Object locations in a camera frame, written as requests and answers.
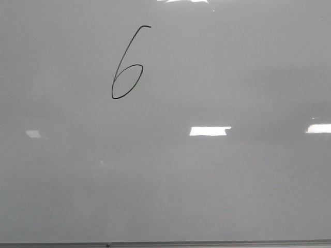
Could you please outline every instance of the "black marker writing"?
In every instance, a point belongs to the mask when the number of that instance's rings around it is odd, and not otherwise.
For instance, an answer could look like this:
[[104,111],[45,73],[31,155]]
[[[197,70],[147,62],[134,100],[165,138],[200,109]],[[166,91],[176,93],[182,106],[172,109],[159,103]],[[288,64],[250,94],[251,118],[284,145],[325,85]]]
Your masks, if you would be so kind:
[[[115,77],[114,77],[114,80],[113,80],[113,85],[112,85],[112,98],[113,98],[114,100],[119,99],[119,98],[122,98],[122,97],[126,96],[127,94],[129,94],[129,92],[132,91],[133,88],[135,88],[135,86],[137,85],[137,83],[138,83],[138,81],[139,81],[141,75],[143,74],[144,67],[143,67],[143,65],[140,65],[140,64],[135,64],[135,65],[128,66],[127,68],[125,68],[124,70],[122,70],[120,73],[118,73],[119,67],[121,66],[121,63],[122,63],[122,61],[123,61],[123,59],[124,59],[124,56],[125,56],[126,52],[128,51],[129,47],[131,46],[131,43],[133,42],[133,40],[134,40],[134,38],[136,37],[137,33],[138,33],[138,32],[140,31],[140,29],[142,29],[143,27],[149,27],[149,28],[151,28],[151,26],[146,26],[146,25],[141,26],[140,28],[138,28],[137,32],[134,34],[134,36],[133,36],[133,38],[131,39],[131,41],[130,41],[128,47],[126,48],[126,50],[125,50],[125,52],[124,52],[124,54],[123,54],[123,57],[122,57],[121,61],[119,62],[119,65],[118,65],[118,67],[117,67],[117,70],[116,70],[116,73],[115,73]],[[134,66],[140,66],[140,68],[141,68],[141,71],[140,71],[140,74],[139,74],[139,77],[138,77],[136,83],[135,83],[135,84],[133,85],[133,87],[132,87],[128,92],[126,92],[124,95],[121,95],[121,96],[119,96],[119,97],[114,97],[114,84],[115,84],[116,80],[118,79],[118,77],[119,77],[124,71],[126,71],[127,69],[129,69],[129,68],[131,68],[131,67],[134,67]]]

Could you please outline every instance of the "white surface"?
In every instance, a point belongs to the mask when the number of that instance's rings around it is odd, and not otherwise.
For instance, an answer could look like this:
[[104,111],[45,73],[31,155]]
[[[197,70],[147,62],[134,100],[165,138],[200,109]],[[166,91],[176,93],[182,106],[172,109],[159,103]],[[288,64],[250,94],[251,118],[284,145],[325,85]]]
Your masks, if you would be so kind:
[[330,11],[2,0],[0,242],[330,238]]

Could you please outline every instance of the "metal ledge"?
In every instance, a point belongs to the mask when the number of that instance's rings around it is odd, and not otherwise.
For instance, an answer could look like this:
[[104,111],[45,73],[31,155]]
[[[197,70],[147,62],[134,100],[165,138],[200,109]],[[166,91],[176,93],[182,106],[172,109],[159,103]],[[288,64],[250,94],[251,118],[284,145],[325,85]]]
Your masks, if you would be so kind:
[[189,241],[189,242],[96,242],[96,243],[0,243],[0,248],[158,248],[158,247],[271,247],[306,246],[331,248],[331,240],[275,240],[275,241]]

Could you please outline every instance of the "handwritten number 6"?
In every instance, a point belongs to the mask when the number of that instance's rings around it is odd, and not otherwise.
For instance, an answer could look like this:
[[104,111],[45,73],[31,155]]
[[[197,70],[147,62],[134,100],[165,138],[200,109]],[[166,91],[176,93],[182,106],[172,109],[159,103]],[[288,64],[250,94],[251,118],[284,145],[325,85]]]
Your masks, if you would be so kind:
[[[126,96],[127,94],[129,94],[130,91],[132,91],[133,88],[135,88],[135,86],[137,85],[137,83],[138,83],[138,81],[139,81],[141,75],[143,74],[144,67],[143,67],[143,65],[140,65],[140,64],[135,64],[135,65],[128,66],[127,68],[125,68],[124,70],[122,70],[120,73],[118,73],[119,67],[121,66],[121,63],[122,63],[122,61],[123,61],[123,59],[124,59],[124,57],[125,57],[126,52],[128,51],[129,47],[131,46],[131,43],[133,42],[133,40],[134,40],[134,38],[136,37],[137,33],[138,33],[143,27],[149,27],[149,28],[151,28],[151,26],[146,26],[146,25],[143,25],[143,26],[141,26],[140,28],[138,28],[137,32],[134,34],[134,36],[133,36],[133,38],[131,39],[131,41],[130,41],[128,47],[126,48],[126,50],[125,50],[125,52],[124,52],[124,54],[123,54],[123,57],[122,57],[121,61],[119,62],[119,65],[118,65],[118,67],[117,67],[117,70],[116,70],[116,73],[115,73],[115,77],[114,77],[114,80],[113,80],[113,85],[112,85],[112,98],[113,98],[114,100],[119,99],[119,98],[122,98],[122,97]],[[119,97],[114,97],[114,84],[115,84],[116,80],[118,79],[118,77],[119,77],[123,72],[125,72],[127,69],[129,69],[129,68],[131,68],[131,67],[134,67],[134,66],[140,66],[140,69],[141,69],[140,74],[139,74],[139,77],[138,77],[136,83],[135,83],[135,84],[133,85],[133,87],[132,87],[128,92],[126,92],[124,95],[121,95],[121,96],[119,96]]]

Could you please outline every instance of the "handwritten digit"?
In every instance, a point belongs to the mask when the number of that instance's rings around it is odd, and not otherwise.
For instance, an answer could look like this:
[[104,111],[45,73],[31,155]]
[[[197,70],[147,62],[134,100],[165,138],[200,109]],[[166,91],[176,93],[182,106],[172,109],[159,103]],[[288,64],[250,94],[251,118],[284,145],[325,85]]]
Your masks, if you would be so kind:
[[[122,63],[122,61],[123,61],[123,59],[124,59],[124,57],[125,57],[126,52],[128,51],[129,47],[131,46],[131,43],[133,42],[133,40],[134,40],[134,38],[136,37],[137,33],[138,33],[143,27],[149,27],[149,28],[151,28],[151,26],[146,26],[146,25],[143,25],[143,26],[141,26],[140,28],[138,28],[137,32],[134,34],[134,36],[133,36],[133,38],[131,39],[131,41],[130,41],[128,47],[126,48],[126,50],[125,50],[125,52],[124,52],[124,54],[123,54],[123,57],[122,57],[121,61],[119,62],[119,65],[118,65],[118,67],[117,67],[117,70],[116,70],[116,73],[115,73],[115,77],[114,77],[114,80],[113,80],[113,85],[112,85],[112,98],[113,98],[114,100],[116,100],[116,99],[120,99],[120,98],[126,96],[127,94],[129,94],[130,91],[132,91],[133,88],[135,88],[135,86],[137,85],[137,83],[138,83],[138,81],[139,81],[141,75],[143,74],[144,67],[143,67],[143,65],[140,65],[140,64],[135,64],[135,65],[128,66],[127,68],[125,68],[124,70],[122,70],[120,73],[118,73],[119,67],[121,66],[121,63]],[[138,77],[136,83],[135,83],[135,84],[133,85],[133,87],[132,87],[128,92],[126,92],[125,94],[123,94],[123,95],[121,95],[121,96],[119,96],[119,97],[114,97],[114,84],[115,84],[116,80],[118,79],[118,77],[119,77],[123,72],[125,72],[127,69],[129,69],[129,68],[131,68],[131,67],[134,67],[134,66],[140,66],[140,69],[141,69],[140,74],[139,74],[139,77]]]

